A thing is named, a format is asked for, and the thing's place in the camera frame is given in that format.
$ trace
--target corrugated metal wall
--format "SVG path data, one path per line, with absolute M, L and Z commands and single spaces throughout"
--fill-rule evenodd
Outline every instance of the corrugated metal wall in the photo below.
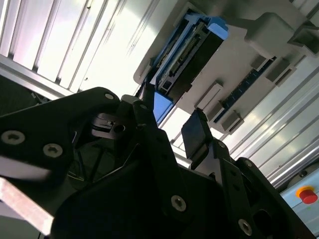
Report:
M 28 87 L 41 83 L 56 99 L 102 86 L 134 94 L 133 73 L 176 0 L 1 0 L 0 74 Z M 318 25 L 318 0 L 293 4 Z M 251 158 L 276 184 L 319 153 L 319 60 L 307 57 L 232 135 L 234 158 Z M 174 109 L 161 127 L 184 156 L 180 129 L 189 114 Z
M 102 86 L 133 94 L 133 73 L 175 3 L 2 0 L 0 54 L 70 93 Z

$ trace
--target metal screw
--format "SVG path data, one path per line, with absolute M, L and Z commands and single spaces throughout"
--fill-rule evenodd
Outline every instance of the metal screw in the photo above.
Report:
M 247 164 L 248 167 L 252 167 L 253 166 L 253 164 L 250 161 L 248 161 L 248 160 L 245 160 L 245 163 Z
M 114 97 L 112 95 L 110 95 L 110 94 L 105 94 L 105 97 L 108 98 L 109 100 L 114 99 Z
M 6 144 L 18 145 L 25 141 L 25 136 L 17 130 L 8 130 L 1 135 L 1 140 Z
M 219 146 L 221 146 L 222 148 L 225 148 L 226 145 L 223 142 L 218 142 Z
M 43 147 L 43 153 L 51 158 L 60 157 L 63 153 L 63 149 L 56 143 L 49 143 Z
M 184 212 L 186 210 L 186 202 L 184 199 L 178 195 L 172 196 L 170 199 L 171 205 L 179 212 Z
M 251 226 L 248 222 L 244 219 L 239 219 L 238 225 L 240 229 L 248 236 L 251 236 L 253 234 L 253 230 L 251 229 Z
M 145 105 L 140 105 L 142 109 L 147 110 L 148 108 Z

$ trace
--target red emergency stop button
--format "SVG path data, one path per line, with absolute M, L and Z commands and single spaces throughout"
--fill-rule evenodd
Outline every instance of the red emergency stop button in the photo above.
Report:
M 315 189 L 312 186 L 304 186 L 297 190 L 296 196 L 299 197 L 303 203 L 311 204 L 317 201 L 318 196 L 315 194 Z

